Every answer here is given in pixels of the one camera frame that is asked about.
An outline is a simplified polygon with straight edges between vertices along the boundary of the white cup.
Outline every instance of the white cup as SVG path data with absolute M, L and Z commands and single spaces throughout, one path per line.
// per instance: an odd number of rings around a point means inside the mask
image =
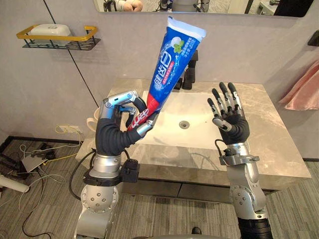
M 98 107 L 95 111 L 94 111 L 94 114 L 93 114 L 93 117 L 90 117 L 90 118 L 87 118 L 86 119 L 86 125 L 88 126 L 88 128 L 95 132 L 96 131 L 96 126 L 97 126 L 97 123 L 98 123 L 98 119 L 99 119 L 99 113 L 100 113 L 100 108 Z

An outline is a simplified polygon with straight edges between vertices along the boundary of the pink towel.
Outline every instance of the pink towel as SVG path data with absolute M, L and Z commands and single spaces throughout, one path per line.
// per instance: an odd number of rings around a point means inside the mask
M 288 110 L 319 110 L 319 60 L 297 81 L 279 103 Z

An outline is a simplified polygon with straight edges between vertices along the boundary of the marble countertop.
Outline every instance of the marble countertop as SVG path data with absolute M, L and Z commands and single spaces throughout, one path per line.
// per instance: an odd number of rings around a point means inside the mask
M 211 93 L 211 89 L 218 88 L 218 84 L 195 82 L 192 90 L 180 89 L 180 92 Z M 145 79 L 117 79 L 109 95 L 126 90 L 136 90 L 142 95 L 143 91 L 149 89 L 149 85 L 150 80 Z M 261 187 L 280 190 L 295 184 L 298 180 L 311 178 L 264 87 L 259 84 L 235 86 L 250 126 L 251 154 L 260 157 L 257 165 Z M 76 159 L 80 160 L 91 147 L 95 148 L 93 132 L 86 137 Z M 141 164 L 140 178 L 229 185 L 226 166 L 220 165 L 217 150 L 149 144 L 135 144 L 127 150 L 131 158 L 137 159 Z M 83 163 L 87 168 L 88 161 Z

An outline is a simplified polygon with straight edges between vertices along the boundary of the blue toothpaste tube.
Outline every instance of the blue toothpaste tube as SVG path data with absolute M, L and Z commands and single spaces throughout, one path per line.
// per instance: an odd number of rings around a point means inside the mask
M 136 116 L 128 130 L 161 110 L 205 35 L 204 29 L 168 17 L 166 34 L 148 94 L 147 109 Z

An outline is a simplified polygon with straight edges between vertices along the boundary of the white sink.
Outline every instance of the white sink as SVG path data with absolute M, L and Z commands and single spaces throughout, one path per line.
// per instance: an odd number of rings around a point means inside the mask
M 146 102 L 148 91 L 143 92 Z M 221 138 L 212 123 L 213 113 L 207 103 L 212 94 L 172 92 L 162 108 L 155 127 L 137 143 L 216 149 L 215 139 Z

